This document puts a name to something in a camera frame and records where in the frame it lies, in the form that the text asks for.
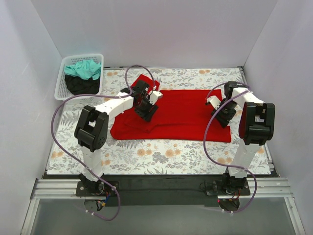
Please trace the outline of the black t shirt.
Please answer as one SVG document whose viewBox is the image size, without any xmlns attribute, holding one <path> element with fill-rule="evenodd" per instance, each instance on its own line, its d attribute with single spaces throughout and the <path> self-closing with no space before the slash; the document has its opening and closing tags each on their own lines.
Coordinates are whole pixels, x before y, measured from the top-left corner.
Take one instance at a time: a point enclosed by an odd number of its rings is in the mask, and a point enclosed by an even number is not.
<svg viewBox="0 0 313 235">
<path fill-rule="evenodd" d="M 67 89 L 73 95 L 79 94 L 97 94 L 100 87 L 100 79 L 93 80 L 84 80 L 78 76 L 65 75 L 65 83 Z"/>
</svg>

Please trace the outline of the teal t shirt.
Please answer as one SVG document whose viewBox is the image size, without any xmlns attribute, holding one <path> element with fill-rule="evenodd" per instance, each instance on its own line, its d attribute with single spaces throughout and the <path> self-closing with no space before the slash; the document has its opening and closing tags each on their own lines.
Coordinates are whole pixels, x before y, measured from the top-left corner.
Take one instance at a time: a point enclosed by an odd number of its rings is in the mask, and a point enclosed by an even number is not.
<svg viewBox="0 0 313 235">
<path fill-rule="evenodd" d="M 92 59 L 79 61 L 74 65 L 64 67 L 66 75 L 80 77 L 83 80 L 98 80 L 101 75 L 101 63 L 96 63 Z"/>
</svg>

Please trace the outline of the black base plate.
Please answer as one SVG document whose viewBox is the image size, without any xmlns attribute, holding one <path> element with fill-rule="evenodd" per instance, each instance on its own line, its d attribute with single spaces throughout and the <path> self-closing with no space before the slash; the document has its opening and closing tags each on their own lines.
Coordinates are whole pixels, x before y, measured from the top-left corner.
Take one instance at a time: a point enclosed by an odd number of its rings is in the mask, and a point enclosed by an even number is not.
<svg viewBox="0 0 313 235">
<path fill-rule="evenodd" d="M 205 205 L 217 207 L 218 196 L 249 196 L 247 180 L 224 175 L 104 175 L 96 183 L 80 179 L 76 196 L 91 199 L 109 195 L 106 205 Z"/>
</svg>

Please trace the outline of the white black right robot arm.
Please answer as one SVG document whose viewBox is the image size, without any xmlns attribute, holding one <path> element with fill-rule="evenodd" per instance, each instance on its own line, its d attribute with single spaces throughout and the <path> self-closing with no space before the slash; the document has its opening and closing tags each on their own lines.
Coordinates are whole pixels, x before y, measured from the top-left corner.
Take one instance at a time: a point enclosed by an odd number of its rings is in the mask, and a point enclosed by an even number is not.
<svg viewBox="0 0 313 235">
<path fill-rule="evenodd" d="M 255 154 L 267 141 L 271 140 L 274 133 L 275 105 L 258 99 L 248 85 L 229 81 L 224 86 L 223 100 L 216 96 L 208 95 L 206 103 L 212 105 L 213 119 L 221 127 L 228 126 L 236 114 L 236 106 L 242 109 L 239 123 L 239 146 L 231 164 L 222 175 L 222 180 L 217 183 L 217 188 L 231 195 L 245 188 L 247 169 Z"/>
</svg>

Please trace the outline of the floral patterned table mat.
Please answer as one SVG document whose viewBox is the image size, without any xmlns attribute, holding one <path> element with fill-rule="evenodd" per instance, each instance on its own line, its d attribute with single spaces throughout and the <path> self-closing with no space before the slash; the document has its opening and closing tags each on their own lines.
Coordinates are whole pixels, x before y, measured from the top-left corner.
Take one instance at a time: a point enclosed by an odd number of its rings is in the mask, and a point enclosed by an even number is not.
<svg viewBox="0 0 313 235">
<path fill-rule="evenodd" d="M 152 76 L 162 90 L 209 90 L 227 81 L 243 82 L 239 68 L 231 69 L 120 69 L 105 70 L 102 94 L 116 95 L 126 83 L 141 74 Z M 47 175 L 77 175 L 83 158 L 74 130 L 82 104 L 64 106 L 46 166 Z M 222 174 L 232 162 L 239 146 L 238 125 L 242 110 L 236 109 L 230 122 L 231 141 L 203 142 L 184 140 L 115 140 L 108 136 L 101 152 L 105 174 Z"/>
</svg>

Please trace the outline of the red t shirt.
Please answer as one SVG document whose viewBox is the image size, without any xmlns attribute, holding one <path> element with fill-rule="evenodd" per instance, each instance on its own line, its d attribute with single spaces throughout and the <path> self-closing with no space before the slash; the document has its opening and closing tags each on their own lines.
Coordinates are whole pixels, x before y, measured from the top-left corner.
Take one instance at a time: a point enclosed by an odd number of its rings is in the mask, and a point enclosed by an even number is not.
<svg viewBox="0 0 313 235">
<path fill-rule="evenodd" d="M 157 101 L 158 109 L 151 121 L 146 122 L 134 111 L 126 110 L 118 115 L 110 130 L 116 140 L 169 139 L 189 141 L 230 142 L 230 127 L 223 128 L 217 120 L 207 127 L 213 111 L 206 105 L 208 93 L 222 98 L 220 89 L 210 90 L 162 90 Z"/>
</svg>

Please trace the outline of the white plastic laundry basket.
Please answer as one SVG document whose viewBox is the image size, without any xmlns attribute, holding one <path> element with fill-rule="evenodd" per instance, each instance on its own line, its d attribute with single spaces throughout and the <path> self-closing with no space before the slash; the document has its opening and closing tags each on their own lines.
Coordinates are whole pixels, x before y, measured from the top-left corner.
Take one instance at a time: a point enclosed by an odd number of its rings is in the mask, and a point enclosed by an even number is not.
<svg viewBox="0 0 313 235">
<path fill-rule="evenodd" d="M 101 72 L 99 77 L 99 88 L 97 95 L 100 95 L 102 92 L 102 82 L 103 82 L 103 65 L 104 65 L 104 57 L 102 54 L 99 53 L 92 53 L 92 54 L 81 54 L 81 55 L 72 55 L 64 57 L 61 61 L 58 78 L 56 82 L 56 88 L 54 92 L 54 97 L 56 100 L 64 101 L 65 99 L 72 97 L 73 94 L 67 89 L 66 82 L 65 82 L 65 73 L 64 67 L 69 65 L 74 65 L 79 61 L 92 59 L 96 63 L 101 63 Z"/>
</svg>

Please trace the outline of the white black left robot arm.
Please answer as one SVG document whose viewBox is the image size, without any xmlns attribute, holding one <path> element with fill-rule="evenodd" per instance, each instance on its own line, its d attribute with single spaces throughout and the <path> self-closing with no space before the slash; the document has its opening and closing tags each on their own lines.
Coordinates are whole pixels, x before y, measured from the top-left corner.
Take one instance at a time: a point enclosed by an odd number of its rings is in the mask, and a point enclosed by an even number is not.
<svg viewBox="0 0 313 235">
<path fill-rule="evenodd" d="M 98 196 L 105 188 L 99 178 L 103 176 L 101 148 L 107 140 L 109 121 L 134 108 L 141 119 L 149 122 L 158 109 L 157 101 L 162 97 L 163 94 L 156 87 L 150 89 L 148 83 L 139 80 L 135 86 L 122 89 L 117 98 L 82 109 L 74 136 L 81 146 L 85 164 L 79 179 L 89 193 Z"/>
</svg>

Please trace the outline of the aluminium front rail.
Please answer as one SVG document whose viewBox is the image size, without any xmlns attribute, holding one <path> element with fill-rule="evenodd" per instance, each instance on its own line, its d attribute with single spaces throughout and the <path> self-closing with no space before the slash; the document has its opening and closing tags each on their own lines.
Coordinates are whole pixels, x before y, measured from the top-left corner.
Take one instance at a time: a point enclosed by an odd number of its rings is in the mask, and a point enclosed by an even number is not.
<svg viewBox="0 0 313 235">
<path fill-rule="evenodd" d="M 124 193 L 195 193 L 201 192 L 208 196 L 231 197 L 232 193 L 227 194 L 213 186 L 205 184 L 203 180 L 183 180 L 183 179 L 131 179 L 122 180 L 119 183 L 112 183 L 119 194 Z M 110 191 L 109 186 L 105 186 L 101 193 L 93 195 L 79 180 L 37 180 L 32 190 L 31 198 L 92 198 L 104 197 L 106 191 Z M 245 186 L 237 190 L 236 195 L 241 198 L 254 197 L 292 197 L 293 193 L 286 178 L 248 178 Z"/>
</svg>

